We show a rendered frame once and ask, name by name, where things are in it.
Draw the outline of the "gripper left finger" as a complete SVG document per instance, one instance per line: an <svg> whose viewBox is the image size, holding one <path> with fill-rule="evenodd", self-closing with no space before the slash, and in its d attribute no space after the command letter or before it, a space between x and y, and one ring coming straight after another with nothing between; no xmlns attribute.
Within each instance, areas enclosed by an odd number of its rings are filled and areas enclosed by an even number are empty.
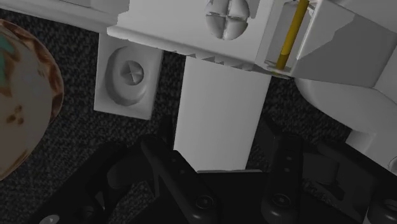
<svg viewBox="0 0 397 224"><path fill-rule="evenodd" d="M217 224L216 196L172 149L172 117L132 146L104 143L32 216L31 224L106 224L134 183L153 180L156 198L171 195L188 224Z"/></svg>

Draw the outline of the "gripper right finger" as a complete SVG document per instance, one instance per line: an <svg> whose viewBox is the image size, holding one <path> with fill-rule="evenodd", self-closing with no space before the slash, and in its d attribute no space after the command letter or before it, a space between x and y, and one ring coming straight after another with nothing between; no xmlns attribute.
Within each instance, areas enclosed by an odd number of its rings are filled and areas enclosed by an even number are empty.
<svg viewBox="0 0 397 224"><path fill-rule="evenodd" d="M397 224L397 177L348 144L305 142L266 116L272 157L261 203L268 224Z"/></svg>

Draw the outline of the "white boxy fixture with screws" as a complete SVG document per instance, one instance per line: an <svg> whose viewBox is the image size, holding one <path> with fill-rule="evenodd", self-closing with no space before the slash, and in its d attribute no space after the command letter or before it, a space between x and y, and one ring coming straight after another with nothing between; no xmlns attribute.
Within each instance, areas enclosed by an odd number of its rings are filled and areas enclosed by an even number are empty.
<svg viewBox="0 0 397 224"><path fill-rule="evenodd" d="M271 78L397 165L397 0L309 0L289 64L275 64L302 0L0 0L0 8L186 56L175 149L198 170L243 169Z"/></svg>

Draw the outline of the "small white plate with screw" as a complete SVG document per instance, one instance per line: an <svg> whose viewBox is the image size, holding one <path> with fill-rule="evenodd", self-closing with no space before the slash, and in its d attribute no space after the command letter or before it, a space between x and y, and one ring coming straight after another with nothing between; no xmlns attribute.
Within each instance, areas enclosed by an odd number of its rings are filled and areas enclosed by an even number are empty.
<svg viewBox="0 0 397 224"><path fill-rule="evenodd" d="M163 51L99 35L94 110L149 120Z"/></svg>

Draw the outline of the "yellow rod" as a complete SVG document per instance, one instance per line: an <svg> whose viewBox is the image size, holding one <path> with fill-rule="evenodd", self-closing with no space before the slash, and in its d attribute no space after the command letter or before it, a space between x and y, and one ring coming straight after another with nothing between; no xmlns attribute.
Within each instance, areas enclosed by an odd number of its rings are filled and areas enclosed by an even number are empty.
<svg viewBox="0 0 397 224"><path fill-rule="evenodd" d="M296 11L294 13L291 25L288 29L288 33L286 35L286 38L284 40L284 44L282 46L282 49L280 51L277 63L276 63L276 68L278 70L283 70L286 66L286 63L288 61L289 55L292 51L295 39L297 37L297 34L299 32L299 29L302 25L303 18L305 16L305 13L307 11L309 5L309 0L299 0Z"/></svg>

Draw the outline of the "brown beige patterned round vase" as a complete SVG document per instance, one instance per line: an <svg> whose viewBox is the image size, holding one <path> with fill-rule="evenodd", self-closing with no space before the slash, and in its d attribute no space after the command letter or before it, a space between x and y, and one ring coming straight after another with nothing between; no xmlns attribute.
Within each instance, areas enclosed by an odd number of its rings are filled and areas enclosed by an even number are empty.
<svg viewBox="0 0 397 224"><path fill-rule="evenodd" d="M63 99L62 73L45 45L0 19L0 181L32 153Z"/></svg>

